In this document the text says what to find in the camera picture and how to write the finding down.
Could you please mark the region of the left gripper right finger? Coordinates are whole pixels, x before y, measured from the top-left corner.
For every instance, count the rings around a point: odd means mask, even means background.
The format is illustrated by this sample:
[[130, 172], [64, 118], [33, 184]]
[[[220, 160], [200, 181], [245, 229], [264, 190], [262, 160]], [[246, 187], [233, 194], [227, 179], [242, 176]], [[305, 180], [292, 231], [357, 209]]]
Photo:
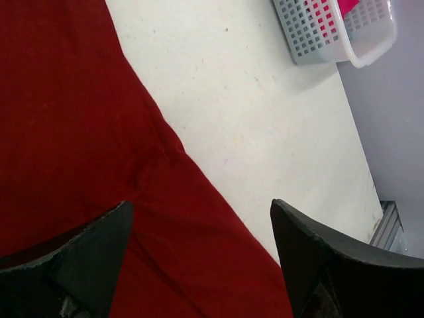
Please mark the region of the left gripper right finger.
[[422, 317], [423, 260], [366, 244], [275, 199], [270, 217], [294, 317]]

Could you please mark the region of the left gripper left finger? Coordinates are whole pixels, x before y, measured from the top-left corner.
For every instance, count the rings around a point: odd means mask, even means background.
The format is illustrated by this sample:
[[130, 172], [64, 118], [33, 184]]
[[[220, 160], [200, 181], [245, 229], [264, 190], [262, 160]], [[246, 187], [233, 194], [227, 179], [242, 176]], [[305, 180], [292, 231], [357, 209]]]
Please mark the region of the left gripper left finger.
[[133, 223], [123, 201], [84, 225], [1, 257], [2, 317], [108, 317]]

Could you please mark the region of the dark red t shirt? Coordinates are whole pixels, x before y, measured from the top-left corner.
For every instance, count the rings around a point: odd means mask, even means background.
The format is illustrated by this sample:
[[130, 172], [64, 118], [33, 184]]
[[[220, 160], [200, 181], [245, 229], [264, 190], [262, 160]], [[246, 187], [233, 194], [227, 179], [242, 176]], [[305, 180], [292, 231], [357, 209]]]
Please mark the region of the dark red t shirt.
[[280, 267], [186, 154], [104, 1], [1, 2], [1, 255], [134, 211], [112, 317], [291, 317]]

